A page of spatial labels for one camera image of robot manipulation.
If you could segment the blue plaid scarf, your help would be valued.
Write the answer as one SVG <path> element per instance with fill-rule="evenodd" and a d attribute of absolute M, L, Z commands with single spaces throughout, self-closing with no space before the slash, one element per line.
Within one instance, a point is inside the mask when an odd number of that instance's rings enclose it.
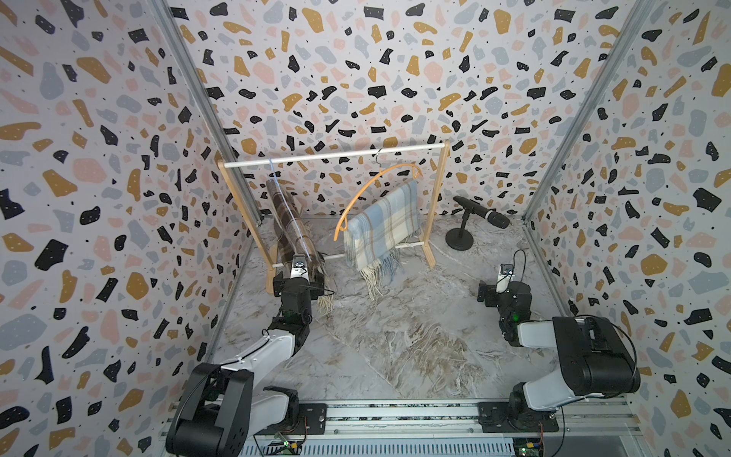
<path fill-rule="evenodd" d="M 346 260 L 365 280 L 373 301 L 401 266 L 397 246 L 420 230 L 418 197 L 417 182 L 409 179 L 352 217 L 343 233 Z"/>

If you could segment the brown plaid scarf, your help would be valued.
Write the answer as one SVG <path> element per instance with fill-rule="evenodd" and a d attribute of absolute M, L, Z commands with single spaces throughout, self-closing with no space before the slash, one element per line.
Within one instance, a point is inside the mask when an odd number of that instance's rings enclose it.
<path fill-rule="evenodd" d="M 267 181 L 268 196 L 273 207 L 274 230 L 277 236 L 279 260 L 284 277 L 304 277 L 314 287 L 311 292 L 321 314 L 333 306 L 331 281 L 325 257 L 311 238 L 310 229 L 303 221 L 291 194 L 275 178 Z"/>

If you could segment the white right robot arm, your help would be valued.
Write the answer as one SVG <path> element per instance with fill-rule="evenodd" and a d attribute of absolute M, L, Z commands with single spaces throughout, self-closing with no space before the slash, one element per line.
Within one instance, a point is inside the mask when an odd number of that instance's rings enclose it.
<path fill-rule="evenodd" d="M 637 352 L 622 342 L 622 330 L 598 316 L 531 318 L 529 285 L 500 279 L 479 284 L 477 301 L 499 312 L 504 340 L 514 348 L 555 350 L 552 372 L 512 388 L 508 399 L 478 404 L 486 433 L 557 432 L 561 407 L 586 398 L 615 398 L 640 388 Z"/>

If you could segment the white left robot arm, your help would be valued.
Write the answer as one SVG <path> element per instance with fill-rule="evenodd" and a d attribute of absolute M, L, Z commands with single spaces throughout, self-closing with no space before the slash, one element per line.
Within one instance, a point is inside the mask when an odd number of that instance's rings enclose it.
<path fill-rule="evenodd" d="M 262 431 L 293 432 L 305 418 L 296 390 L 257 386 L 306 343 L 312 303 L 327 294 L 321 273 L 295 268 L 272 280 L 279 312 L 250 348 L 219 364 L 201 363 L 190 375 L 166 436 L 175 456 L 237 456 Z"/>

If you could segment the light blue wire hanger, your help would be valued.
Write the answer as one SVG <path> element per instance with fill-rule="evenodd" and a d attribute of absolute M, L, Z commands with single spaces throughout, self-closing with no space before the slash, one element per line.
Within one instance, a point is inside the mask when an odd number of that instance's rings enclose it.
<path fill-rule="evenodd" d="M 278 237 L 284 251 L 293 255 L 306 255 L 316 259 L 318 251 L 311 239 L 310 231 L 303 221 L 291 194 L 279 181 L 275 171 L 267 182 L 268 195 L 278 228 Z"/>

